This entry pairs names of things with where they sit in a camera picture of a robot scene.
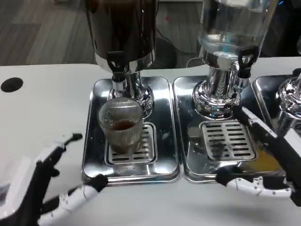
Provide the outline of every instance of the metal grate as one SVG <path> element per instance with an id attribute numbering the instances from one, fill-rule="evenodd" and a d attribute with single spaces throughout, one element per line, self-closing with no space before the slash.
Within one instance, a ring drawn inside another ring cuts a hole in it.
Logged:
<path id="1" fill-rule="evenodd" d="M 256 157 L 246 127 L 237 121 L 200 124 L 205 148 L 213 161 L 248 161 Z"/>
<path id="2" fill-rule="evenodd" d="M 132 155 L 121 155 L 109 146 L 107 154 L 109 164 L 150 163 L 156 157 L 156 133 L 152 123 L 145 123 L 142 130 L 140 148 Z"/>

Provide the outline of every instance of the drip tray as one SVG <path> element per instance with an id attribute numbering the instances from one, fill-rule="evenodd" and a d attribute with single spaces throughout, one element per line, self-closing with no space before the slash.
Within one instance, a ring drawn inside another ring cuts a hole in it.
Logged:
<path id="1" fill-rule="evenodd" d="M 150 163 L 155 160 L 157 156 L 156 148 L 156 129 L 152 123 L 145 123 L 142 130 L 142 138 L 139 149 L 131 155 L 121 155 L 114 152 L 106 142 L 106 155 L 108 157 L 108 165 L 118 164 L 138 164 Z"/>
<path id="2" fill-rule="evenodd" d="M 256 157 L 249 132 L 238 121 L 205 121 L 199 127 L 212 161 L 249 161 Z"/>
<path id="3" fill-rule="evenodd" d="M 152 112 L 143 119 L 140 148 L 133 155 L 110 149 L 98 123 L 98 112 L 112 89 L 111 79 L 99 80 L 90 95 L 83 180 L 98 174 L 108 176 L 109 185 L 171 183 L 180 178 L 178 144 L 174 126 L 173 92 L 162 77 L 142 78 L 154 95 Z"/>
<path id="4" fill-rule="evenodd" d="M 192 92 L 205 79 L 187 76 L 173 83 L 185 178 L 195 184 L 215 182 L 216 170 L 227 165 L 236 165 L 246 174 L 278 174 L 276 160 L 257 149 L 246 127 L 234 120 L 208 121 L 195 111 Z M 242 92 L 242 105 L 261 115 L 250 86 Z"/>
<path id="5" fill-rule="evenodd" d="M 253 84 L 253 90 L 259 103 L 264 122 L 273 129 L 276 129 L 277 115 L 280 112 L 278 103 L 275 101 L 276 93 L 280 85 L 293 75 L 272 75 L 257 78 Z M 295 130 L 301 136 L 301 123 L 295 125 Z"/>

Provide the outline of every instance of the black tap handle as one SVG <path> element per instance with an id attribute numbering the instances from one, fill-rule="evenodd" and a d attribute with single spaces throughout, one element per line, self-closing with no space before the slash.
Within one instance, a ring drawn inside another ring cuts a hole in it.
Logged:
<path id="1" fill-rule="evenodd" d="M 128 70 L 123 51 L 107 52 L 107 62 L 113 73 L 126 72 Z"/>
<path id="2" fill-rule="evenodd" d="M 242 48 L 238 52 L 238 64 L 239 64 L 239 72 L 238 77 L 241 79 L 248 79 L 251 76 L 251 66 L 257 60 L 259 55 L 259 47 L 251 46 L 247 48 Z M 243 61 L 243 57 L 251 56 L 249 61 L 245 63 Z"/>
<path id="3" fill-rule="evenodd" d="M 301 74 L 301 68 L 293 70 L 293 77 L 298 77 Z"/>
<path id="4" fill-rule="evenodd" d="M 243 61 L 243 57 L 247 57 L 252 55 L 249 62 L 245 63 Z M 259 56 L 259 47 L 258 46 L 250 46 L 247 48 L 242 48 L 238 52 L 238 64 L 240 69 L 250 68 Z"/>

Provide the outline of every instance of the ribbed glass cup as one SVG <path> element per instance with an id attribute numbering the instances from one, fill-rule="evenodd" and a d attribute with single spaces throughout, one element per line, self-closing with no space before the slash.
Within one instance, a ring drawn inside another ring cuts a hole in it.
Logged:
<path id="1" fill-rule="evenodd" d="M 119 154 L 133 154 L 140 146 L 143 110 L 129 98 L 108 100 L 99 111 L 99 123 L 111 149 Z"/>

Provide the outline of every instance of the white countertop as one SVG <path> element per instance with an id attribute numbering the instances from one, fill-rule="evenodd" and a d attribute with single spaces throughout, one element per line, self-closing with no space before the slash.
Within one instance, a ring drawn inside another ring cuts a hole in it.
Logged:
<path id="1" fill-rule="evenodd" d="M 289 74 L 301 67 L 299 58 L 262 58 L 252 78 Z M 144 71 L 172 82 L 185 75 L 205 75 L 206 66 Z M 11 77 L 24 80 L 13 93 L 0 92 L 0 165 L 10 158 L 34 158 L 63 134 L 86 131 L 89 94 L 93 84 L 110 74 L 97 65 L 37 65 L 0 67 L 0 84 Z M 80 183 L 84 141 L 70 145 L 58 164 L 59 178 L 47 197 Z M 290 200 L 256 198 L 218 184 L 193 185 L 183 178 L 174 184 L 105 188 L 100 195 L 59 226 L 293 226 L 301 208 Z"/>

